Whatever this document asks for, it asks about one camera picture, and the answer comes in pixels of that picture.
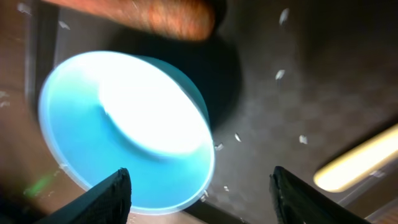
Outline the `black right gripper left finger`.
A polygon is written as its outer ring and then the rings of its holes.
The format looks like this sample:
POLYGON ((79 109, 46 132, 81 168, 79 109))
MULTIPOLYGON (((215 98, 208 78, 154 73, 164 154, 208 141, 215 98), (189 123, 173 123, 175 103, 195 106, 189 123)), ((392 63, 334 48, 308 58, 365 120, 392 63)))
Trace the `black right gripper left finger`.
POLYGON ((121 168, 35 224, 126 224, 130 208, 131 179, 121 168))

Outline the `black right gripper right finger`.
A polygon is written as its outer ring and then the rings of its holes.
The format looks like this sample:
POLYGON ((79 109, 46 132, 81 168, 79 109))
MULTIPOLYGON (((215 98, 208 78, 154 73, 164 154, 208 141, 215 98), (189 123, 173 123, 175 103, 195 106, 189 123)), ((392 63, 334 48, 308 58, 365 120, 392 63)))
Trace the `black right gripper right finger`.
POLYGON ((269 187, 278 224, 370 224, 281 166, 269 187))

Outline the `light blue rice bowl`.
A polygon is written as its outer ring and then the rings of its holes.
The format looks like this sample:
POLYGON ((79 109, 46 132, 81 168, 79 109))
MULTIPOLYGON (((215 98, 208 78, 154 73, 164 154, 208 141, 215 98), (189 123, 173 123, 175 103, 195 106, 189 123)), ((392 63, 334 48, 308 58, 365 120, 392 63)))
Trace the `light blue rice bowl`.
POLYGON ((45 79, 38 117, 53 157, 81 188, 127 169, 134 213, 175 213, 206 195, 215 169, 207 106, 191 79, 163 60, 75 55, 45 79))

